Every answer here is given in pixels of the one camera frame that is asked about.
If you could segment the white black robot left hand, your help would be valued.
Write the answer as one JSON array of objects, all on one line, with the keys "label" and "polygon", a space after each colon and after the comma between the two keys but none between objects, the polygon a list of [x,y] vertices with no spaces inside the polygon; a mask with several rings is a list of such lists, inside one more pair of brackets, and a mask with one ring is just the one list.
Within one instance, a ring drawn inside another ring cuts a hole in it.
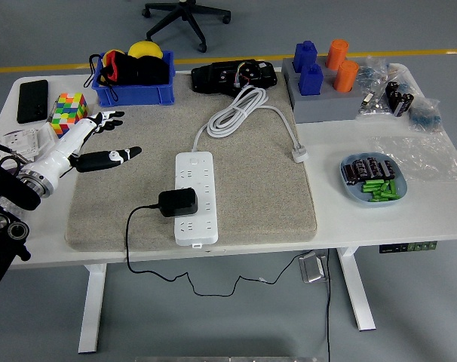
[{"label": "white black robot left hand", "polygon": [[38,160],[24,166],[18,177],[49,196],[58,187],[59,178],[75,168],[80,173],[117,167],[141,153],[139,146],[128,149],[99,151],[81,155],[79,151],[95,133],[114,130],[122,124],[122,111],[98,112],[78,121]]}]

